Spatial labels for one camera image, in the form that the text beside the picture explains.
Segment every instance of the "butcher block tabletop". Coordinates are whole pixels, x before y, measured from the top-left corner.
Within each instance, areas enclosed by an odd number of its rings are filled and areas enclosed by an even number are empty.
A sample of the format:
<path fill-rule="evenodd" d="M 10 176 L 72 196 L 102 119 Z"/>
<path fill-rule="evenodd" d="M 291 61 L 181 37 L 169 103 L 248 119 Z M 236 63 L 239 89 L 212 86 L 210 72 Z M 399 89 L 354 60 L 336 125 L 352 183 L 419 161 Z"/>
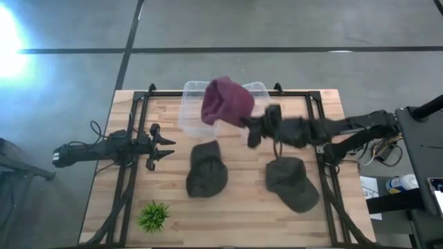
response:
<path fill-rule="evenodd" d="M 315 91 L 321 92 L 326 118 L 333 120 L 344 118 L 338 90 Z M 107 134 L 127 128 L 133 94 L 134 91 L 116 91 Z M 272 97 L 271 101 L 281 105 L 283 117 L 307 118 L 306 99 L 303 97 Z M 175 152 L 156 162 L 154 172 L 148 171 L 145 167 L 146 155 L 141 156 L 139 160 L 127 247 L 331 245 L 323 198 L 320 198 L 316 207 L 306 213 L 298 214 L 291 211 L 276 194 L 267 191 L 265 187 L 265 165 L 275 158 L 272 141 L 262 140 L 256 149 L 249 149 L 246 146 L 247 133 L 226 123 L 221 123 L 217 140 L 222 160 L 228 168 L 228 183 L 223 191 L 214 197 L 189 198 L 186 192 L 186 176 L 190 169 L 191 149 L 195 145 L 211 140 L 188 137 L 179 128 L 180 105 L 181 97 L 149 98 L 145 130 L 149 131 L 151 124 L 158 123 L 161 126 L 161 135 L 177 143 L 158 146 L 159 149 L 173 149 Z M 138 108 L 136 125 L 140 112 L 141 108 Z M 337 137 L 334 142 L 344 138 Z M 304 160 L 307 175 L 321 195 L 314 148 L 295 149 L 284 146 L 282 155 Z M 109 163 L 112 162 L 100 161 L 98 169 Z M 109 215 L 117 177 L 118 166 L 109 167 L 95 177 L 79 242 L 90 239 Z M 338 178 L 347 213 L 364 235 L 375 241 L 356 163 L 341 164 Z M 137 224 L 139 212 L 152 201 L 169 205 L 170 213 L 164 229 L 154 234 L 143 232 Z M 116 240 L 120 234 L 122 216 L 123 212 L 117 220 Z M 341 237 L 339 219 L 335 212 L 334 220 L 338 236 Z"/>

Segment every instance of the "maroon beanie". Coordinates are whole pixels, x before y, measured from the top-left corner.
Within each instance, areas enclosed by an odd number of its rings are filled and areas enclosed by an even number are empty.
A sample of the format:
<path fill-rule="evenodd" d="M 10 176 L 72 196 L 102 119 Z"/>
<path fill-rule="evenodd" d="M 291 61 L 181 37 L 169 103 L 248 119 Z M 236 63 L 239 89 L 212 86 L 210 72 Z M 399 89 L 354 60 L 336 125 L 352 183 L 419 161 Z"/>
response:
<path fill-rule="evenodd" d="M 245 127 L 240 118 L 251 117 L 254 108 L 254 97 L 229 77 L 219 77 L 212 80 L 206 88 L 203 105 L 201 106 L 201 121 L 214 125 L 218 119 L 236 127 Z"/>

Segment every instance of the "clear plastic container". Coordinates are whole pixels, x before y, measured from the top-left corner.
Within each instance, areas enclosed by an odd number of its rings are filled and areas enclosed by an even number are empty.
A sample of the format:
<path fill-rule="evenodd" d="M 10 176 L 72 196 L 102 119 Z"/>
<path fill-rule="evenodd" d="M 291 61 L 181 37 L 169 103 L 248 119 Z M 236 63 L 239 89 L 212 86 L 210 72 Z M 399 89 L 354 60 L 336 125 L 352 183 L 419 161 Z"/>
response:
<path fill-rule="evenodd" d="M 254 109 L 252 110 L 252 117 L 262 116 L 264 110 L 271 103 L 271 97 L 266 89 L 266 87 L 261 82 L 252 82 L 249 84 L 244 84 L 243 88 L 249 91 L 249 93 L 254 97 Z M 247 128 L 240 128 L 240 134 L 244 140 L 248 140 L 249 130 Z"/>
<path fill-rule="evenodd" d="M 215 138 L 220 128 L 220 123 L 213 126 L 201 121 L 201 105 L 206 87 L 210 82 L 189 81 L 183 89 L 181 98 L 179 127 L 193 138 Z"/>
<path fill-rule="evenodd" d="M 201 121 L 201 105 L 205 95 L 206 87 L 210 82 L 189 81 L 183 89 L 181 98 L 179 127 L 190 137 L 193 138 L 216 138 L 220 129 L 220 122 L 216 121 L 213 126 L 207 125 Z M 253 82 L 243 85 L 255 100 L 252 116 L 261 116 L 264 109 L 269 105 L 269 97 L 266 87 L 261 82 Z M 243 138 L 247 138 L 248 129 L 240 129 Z"/>

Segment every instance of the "concrete floor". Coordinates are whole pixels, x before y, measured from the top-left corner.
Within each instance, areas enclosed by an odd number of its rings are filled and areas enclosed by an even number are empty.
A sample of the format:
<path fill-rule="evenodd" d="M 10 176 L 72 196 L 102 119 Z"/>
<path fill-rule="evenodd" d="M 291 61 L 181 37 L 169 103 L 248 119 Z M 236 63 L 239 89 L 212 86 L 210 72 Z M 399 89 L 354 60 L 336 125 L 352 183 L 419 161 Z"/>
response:
<path fill-rule="evenodd" d="M 1 3 L 18 24 L 22 48 L 124 48 L 137 0 Z M 147 0 L 134 47 L 439 46 L 442 26 L 431 0 Z M 0 44 L 2 53 L 7 44 Z M 1 66 L 24 64 L 20 74 L 0 77 L 0 136 L 57 172 L 53 182 L 35 179 L 9 248 L 76 244 L 95 163 L 55 169 L 52 151 L 70 140 L 94 141 L 90 120 L 105 127 L 122 57 L 0 58 Z M 229 75 L 242 84 L 339 89 L 345 114 L 353 116 L 442 94 L 442 64 L 443 52 L 132 55 L 123 88 L 181 89 L 189 80 Z M 362 169 L 363 175 L 408 172 L 407 156 L 396 167 Z M 393 234 L 377 238 L 399 245 Z"/>

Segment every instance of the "small green plant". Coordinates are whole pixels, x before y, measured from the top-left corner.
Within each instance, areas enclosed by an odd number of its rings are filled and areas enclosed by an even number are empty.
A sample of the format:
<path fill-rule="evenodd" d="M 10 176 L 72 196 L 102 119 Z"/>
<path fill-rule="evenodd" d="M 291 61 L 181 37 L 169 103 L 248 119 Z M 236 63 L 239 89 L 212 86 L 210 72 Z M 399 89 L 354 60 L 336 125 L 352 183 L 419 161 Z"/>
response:
<path fill-rule="evenodd" d="M 156 204 L 152 201 L 140 211 L 138 224 L 145 232 L 160 232 L 168 217 L 168 206 L 163 203 Z"/>

